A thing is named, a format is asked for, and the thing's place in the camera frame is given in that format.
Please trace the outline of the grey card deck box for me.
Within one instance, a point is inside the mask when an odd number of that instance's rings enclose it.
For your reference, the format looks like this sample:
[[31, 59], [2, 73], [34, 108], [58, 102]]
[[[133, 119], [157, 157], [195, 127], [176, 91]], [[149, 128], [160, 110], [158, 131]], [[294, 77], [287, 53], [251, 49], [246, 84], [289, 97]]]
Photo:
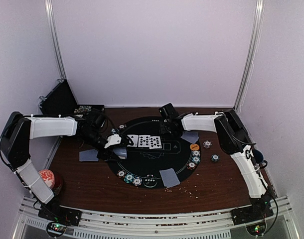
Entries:
[[116, 147], [113, 149], [114, 154], [116, 154], [120, 159], [127, 159], [127, 149], [125, 147]]

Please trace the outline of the ten of spades card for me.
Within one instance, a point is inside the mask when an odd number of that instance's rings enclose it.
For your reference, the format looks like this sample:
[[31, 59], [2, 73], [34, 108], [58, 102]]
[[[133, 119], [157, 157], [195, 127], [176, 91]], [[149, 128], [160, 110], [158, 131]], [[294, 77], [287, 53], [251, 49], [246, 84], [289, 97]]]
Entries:
[[149, 149], [162, 149], [161, 137], [151, 136], [149, 142]]

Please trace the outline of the orange big blind button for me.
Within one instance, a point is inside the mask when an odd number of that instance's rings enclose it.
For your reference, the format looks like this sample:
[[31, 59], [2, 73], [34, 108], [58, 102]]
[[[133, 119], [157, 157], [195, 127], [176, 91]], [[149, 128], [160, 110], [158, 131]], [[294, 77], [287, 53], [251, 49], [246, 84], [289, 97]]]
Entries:
[[190, 145], [190, 150], [192, 150], [192, 151], [199, 151], [199, 149], [200, 149], [200, 146], [197, 143]]

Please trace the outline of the dealt card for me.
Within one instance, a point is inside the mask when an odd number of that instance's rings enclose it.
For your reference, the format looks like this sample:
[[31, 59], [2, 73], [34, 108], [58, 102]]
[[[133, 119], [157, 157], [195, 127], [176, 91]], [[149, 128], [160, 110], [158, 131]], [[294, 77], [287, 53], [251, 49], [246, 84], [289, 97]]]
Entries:
[[182, 133], [182, 136], [181, 136], [180, 138], [182, 138], [182, 139], [184, 139], [184, 140], [186, 140], [186, 141], [191, 141], [191, 139], [192, 139], [191, 132], [189, 132], [189, 131], [184, 131], [184, 132]]
[[180, 184], [180, 180], [173, 168], [159, 171], [163, 185], [166, 188], [175, 187]]

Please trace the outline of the two of spades card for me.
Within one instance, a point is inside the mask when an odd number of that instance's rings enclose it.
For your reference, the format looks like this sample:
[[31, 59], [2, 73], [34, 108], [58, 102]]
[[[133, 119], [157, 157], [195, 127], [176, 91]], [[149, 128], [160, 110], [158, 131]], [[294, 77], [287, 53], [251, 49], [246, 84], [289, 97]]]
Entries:
[[128, 134], [127, 137], [129, 138], [128, 147], [137, 147], [139, 136], [136, 134]]

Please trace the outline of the nine of spades card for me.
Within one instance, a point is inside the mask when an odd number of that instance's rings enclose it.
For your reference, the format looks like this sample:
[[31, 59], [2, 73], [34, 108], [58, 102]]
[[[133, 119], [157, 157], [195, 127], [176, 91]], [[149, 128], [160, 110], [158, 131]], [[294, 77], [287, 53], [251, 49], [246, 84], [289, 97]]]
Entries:
[[149, 147], [150, 137], [150, 135], [139, 135], [138, 147]]

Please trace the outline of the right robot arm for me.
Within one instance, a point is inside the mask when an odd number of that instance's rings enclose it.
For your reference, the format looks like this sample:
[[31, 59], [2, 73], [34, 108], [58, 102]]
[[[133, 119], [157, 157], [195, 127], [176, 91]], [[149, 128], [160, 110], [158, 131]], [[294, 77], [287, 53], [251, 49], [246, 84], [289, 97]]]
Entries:
[[234, 109], [215, 112], [213, 115], [199, 113], [179, 114], [169, 103], [158, 109], [163, 118], [164, 130], [175, 136], [185, 131], [210, 131], [217, 134], [220, 148], [228, 154], [239, 168], [248, 188], [251, 206], [248, 216], [258, 220], [267, 212], [273, 199], [268, 183], [261, 173], [261, 162], [255, 158], [254, 143]]

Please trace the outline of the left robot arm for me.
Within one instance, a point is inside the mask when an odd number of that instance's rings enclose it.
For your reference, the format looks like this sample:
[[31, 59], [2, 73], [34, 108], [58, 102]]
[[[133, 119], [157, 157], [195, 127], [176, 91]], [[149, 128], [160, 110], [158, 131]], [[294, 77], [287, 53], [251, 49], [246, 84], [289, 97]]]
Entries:
[[0, 135], [0, 158], [37, 201], [46, 205], [44, 211], [53, 221], [61, 220], [64, 210], [52, 202], [54, 193], [38, 172], [46, 163], [46, 154], [59, 137], [77, 136], [97, 149], [100, 159], [120, 161], [113, 149], [134, 145], [134, 142], [115, 126], [110, 136], [102, 136], [101, 127], [105, 121], [112, 123], [98, 110], [65, 115], [10, 114]]

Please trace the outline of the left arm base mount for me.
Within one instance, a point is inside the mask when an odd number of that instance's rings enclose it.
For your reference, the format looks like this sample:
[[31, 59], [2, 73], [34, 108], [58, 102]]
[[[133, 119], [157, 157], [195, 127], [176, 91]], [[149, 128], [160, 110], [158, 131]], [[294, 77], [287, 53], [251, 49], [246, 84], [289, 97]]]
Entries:
[[51, 238], [58, 238], [66, 233], [68, 227], [79, 225], [82, 212], [80, 210], [60, 207], [58, 214], [41, 209], [38, 212], [38, 216], [49, 221], [46, 224], [46, 233]]

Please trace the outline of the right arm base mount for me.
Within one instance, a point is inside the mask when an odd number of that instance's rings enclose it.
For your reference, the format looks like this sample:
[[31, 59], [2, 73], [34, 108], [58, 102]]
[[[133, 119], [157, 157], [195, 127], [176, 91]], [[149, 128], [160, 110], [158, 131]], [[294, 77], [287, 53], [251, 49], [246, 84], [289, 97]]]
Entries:
[[235, 226], [245, 224], [247, 233], [254, 237], [262, 237], [268, 231], [266, 219], [273, 215], [274, 211], [271, 207], [261, 211], [254, 206], [248, 206], [231, 211], [233, 224]]

